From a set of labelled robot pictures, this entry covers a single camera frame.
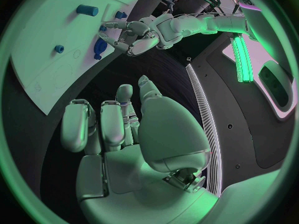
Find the white board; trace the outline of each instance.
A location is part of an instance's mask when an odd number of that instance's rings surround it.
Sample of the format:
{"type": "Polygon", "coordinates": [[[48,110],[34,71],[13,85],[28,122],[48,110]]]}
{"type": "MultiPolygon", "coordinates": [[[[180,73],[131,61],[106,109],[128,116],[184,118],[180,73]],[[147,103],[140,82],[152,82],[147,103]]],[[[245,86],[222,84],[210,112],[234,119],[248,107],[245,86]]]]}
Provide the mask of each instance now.
{"type": "MultiPolygon", "coordinates": [[[[247,36],[245,34],[243,34],[242,36],[244,37],[244,40],[246,42],[246,46],[247,46],[247,49],[249,52],[251,65],[252,65],[252,71],[253,71],[254,83],[259,87],[259,89],[264,93],[264,95],[268,99],[277,118],[280,120],[284,120],[291,113],[291,111],[295,108],[295,106],[297,105],[297,102],[298,102],[296,80],[294,79],[294,81],[292,83],[292,89],[293,89],[293,95],[294,95],[293,103],[287,112],[283,112],[276,106],[276,104],[270,97],[269,93],[267,92],[266,88],[264,87],[263,83],[261,82],[261,80],[259,78],[259,72],[262,69],[264,63],[266,63],[267,61],[270,61],[270,60],[272,60],[272,61],[275,61],[275,60],[268,54],[268,52],[264,49],[264,47],[259,42],[250,40],[249,36],[247,36]]],[[[222,53],[227,58],[229,58],[230,60],[235,62],[235,55],[234,55],[233,48],[232,48],[231,44],[229,46],[227,46],[222,51],[222,53]]]]}
{"type": "MultiPolygon", "coordinates": [[[[11,61],[26,93],[48,115],[63,93],[98,60],[94,59],[94,45],[100,26],[117,19],[117,11],[130,14],[138,0],[45,0],[33,10],[15,42],[11,61]],[[77,14],[79,5],[95,6],[95,16],[77,14]],[[63,45],[64,52],[54,51],[63,45]]],[[[118,39],[120,29],[108,29],[110,37],[118,39]]],[[[102,59],[114,48],[108,45],[102,59]]]]}

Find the green led strip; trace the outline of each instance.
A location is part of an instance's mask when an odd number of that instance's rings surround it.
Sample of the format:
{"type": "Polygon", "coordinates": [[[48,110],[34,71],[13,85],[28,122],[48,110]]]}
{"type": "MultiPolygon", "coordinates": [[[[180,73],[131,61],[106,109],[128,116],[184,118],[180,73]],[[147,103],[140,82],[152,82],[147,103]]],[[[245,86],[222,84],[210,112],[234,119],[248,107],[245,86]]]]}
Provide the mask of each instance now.
{"type": "Polygon", "coordinates": [[[231,39],[231,42],[235,55],[238,82],[253,81],[251,61],[244,38],[236,36],[231,39]]]}

